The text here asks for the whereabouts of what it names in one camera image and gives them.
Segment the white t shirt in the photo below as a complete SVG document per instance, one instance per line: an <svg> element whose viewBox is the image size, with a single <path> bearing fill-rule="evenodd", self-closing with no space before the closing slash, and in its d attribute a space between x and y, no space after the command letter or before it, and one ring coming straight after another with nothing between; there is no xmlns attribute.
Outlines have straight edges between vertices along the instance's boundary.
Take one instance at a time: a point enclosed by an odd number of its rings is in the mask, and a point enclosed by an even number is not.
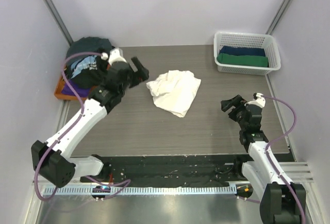
<svg viewBox="0 0 330 224"><path fill-rule="evenodd" d="M172 70L146 83L156 107L183 118L189 111L202 80L191 71Z"/></svg>

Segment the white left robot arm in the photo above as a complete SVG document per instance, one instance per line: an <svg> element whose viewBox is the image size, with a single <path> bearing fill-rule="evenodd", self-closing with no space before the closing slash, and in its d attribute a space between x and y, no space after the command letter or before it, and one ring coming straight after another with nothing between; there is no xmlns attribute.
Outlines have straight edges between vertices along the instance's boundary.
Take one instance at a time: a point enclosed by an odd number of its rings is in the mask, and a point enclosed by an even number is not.
<svg viewBox="0 0 330 224"><path fill-rule="evenodd" d="M131 60L136 70L122 57L111 60L106 77L92 90L81 110L47 141L33 143L31 155L36 176L44 177L58 188L81 177L93 177L98 182L109 178L110 166L102 157L71 155L86 134L121 102L126 89L148 80L148 69L137 57Z"/></svg>

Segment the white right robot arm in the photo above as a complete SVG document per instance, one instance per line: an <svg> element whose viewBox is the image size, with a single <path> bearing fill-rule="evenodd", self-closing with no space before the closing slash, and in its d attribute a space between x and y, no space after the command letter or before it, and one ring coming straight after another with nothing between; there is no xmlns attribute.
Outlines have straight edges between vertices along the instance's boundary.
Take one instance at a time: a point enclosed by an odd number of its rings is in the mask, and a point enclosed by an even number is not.
<svg viewBox="0 0 330 224"><path fill-rule="evenodd" d="M221 110L240 126L240 143L252 158L236 164L233 174L238 180L249 180L260 200L263 223L306 223L306 190L280 166L261 129L265 105L266 96L261 93L254 93L251 101L240 95L221 101Z"/></svg>

